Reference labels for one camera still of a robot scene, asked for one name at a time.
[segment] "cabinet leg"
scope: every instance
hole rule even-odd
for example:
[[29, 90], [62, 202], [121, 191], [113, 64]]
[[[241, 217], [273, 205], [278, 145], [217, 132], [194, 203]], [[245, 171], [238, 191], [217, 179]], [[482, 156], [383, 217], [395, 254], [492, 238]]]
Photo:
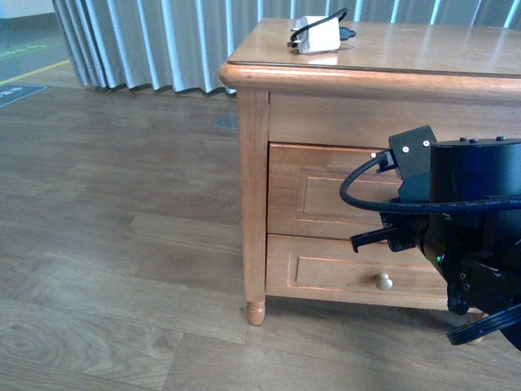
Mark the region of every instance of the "cabinet leg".
[[246, 307], [246, 316], [248, 322], [252, 326], [260, 326], [264, 321], [264, 315], [266, 312], [265, 303], [249, 301]]

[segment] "black cable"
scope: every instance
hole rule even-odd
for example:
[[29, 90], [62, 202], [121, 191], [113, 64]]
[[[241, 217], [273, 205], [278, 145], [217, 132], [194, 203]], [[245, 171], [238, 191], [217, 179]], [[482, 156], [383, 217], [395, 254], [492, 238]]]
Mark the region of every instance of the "black cable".
[[447, 337], [452, 345], [462, 345], [519, 322], [521, 322], [521, 304], [469, 325], [455, 328], [447, 333]]
[[[318, 26], [319, 24], [322, 24], [322, 23], [326, 23], [326, 22], [329, 22], [330, 20], [333, 20], [334, 18], [338, 18], [339, 19], [339, 22], [342, 21], [343, 18], [345, 18], [345, 16], [348, 14], [348, 9], [347, 8], [342, 8], [340, 11], [337, 11], [335, 12], [333, 15], [329, 15], [327, 16], [326, 18], [324, 19], [320, 19], [314, 23], [311, 23], [311, 24], [308, 24], [308, 25], [305, 25], [304, 27], [298, 29], [297, 31], [295, 31], [292, 35], [291, 35], [291, 38], [290, 38], [290, 42], [293, 42], [297, 39], [297, 36], [299, 34], [302, 34], [304, 31], [308, 31], [310, 28], [312, 27], [315, 27], [315, 26]], [[349, 37], [346, 37], [343, 41], [349, 39], [350, 37], [354, 37], [354, 35], [351, 35]]]
[[340, 197], [351, 206], [373, 212], [401, 213], [401, 214], [430, 214], [453, 212], [487, 212], [491, 210], [521, 209], [521, 196], [516, 198], [503, 197], [494, 200], [476, 200], [459, 202], [437, 203], [394, 203], [359, 200], [348, 194], [348, 189], [365, 171], [375, 165], [387, 165], [385, 153], [379, 153], [374, 159], [369, 160], [349, 174], [340, 186]]

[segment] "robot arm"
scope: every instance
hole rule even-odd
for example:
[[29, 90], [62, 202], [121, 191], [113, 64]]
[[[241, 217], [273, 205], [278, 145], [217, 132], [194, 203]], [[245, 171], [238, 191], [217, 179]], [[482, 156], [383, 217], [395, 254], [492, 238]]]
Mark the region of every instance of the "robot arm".
[[[391, 136], [390, 149], [349, 175], [340, 196], [380, 212], [383, 228], [351, 238], [353, 250], [387, 240], [393, 252], [418, 248], [447, 282], [449, 311], [490, 316], [448, 334], [453, 345], [501, 330], [521, 350], [521, 139], [438, 143], [429, 126]], [[374, 166], [403, 179], [388, 202], [348, 194]]]

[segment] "wooden floor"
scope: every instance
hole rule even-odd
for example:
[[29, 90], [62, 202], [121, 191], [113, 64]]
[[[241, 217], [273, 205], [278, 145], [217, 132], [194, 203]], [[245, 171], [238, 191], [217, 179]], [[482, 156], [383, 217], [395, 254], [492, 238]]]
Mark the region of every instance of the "wooden floor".
[[232, 99], [51, 87], [0, 108], [0, 389], [519, 390], [500, 333], [270, 298], [244, 317]]

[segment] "wall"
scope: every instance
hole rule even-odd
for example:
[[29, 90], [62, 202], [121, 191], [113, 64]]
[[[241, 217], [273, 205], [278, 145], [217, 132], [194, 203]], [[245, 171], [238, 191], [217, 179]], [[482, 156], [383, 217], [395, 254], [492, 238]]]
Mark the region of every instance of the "wall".
[[54, 12], [52, 0], [0, 0], [0, 19]]

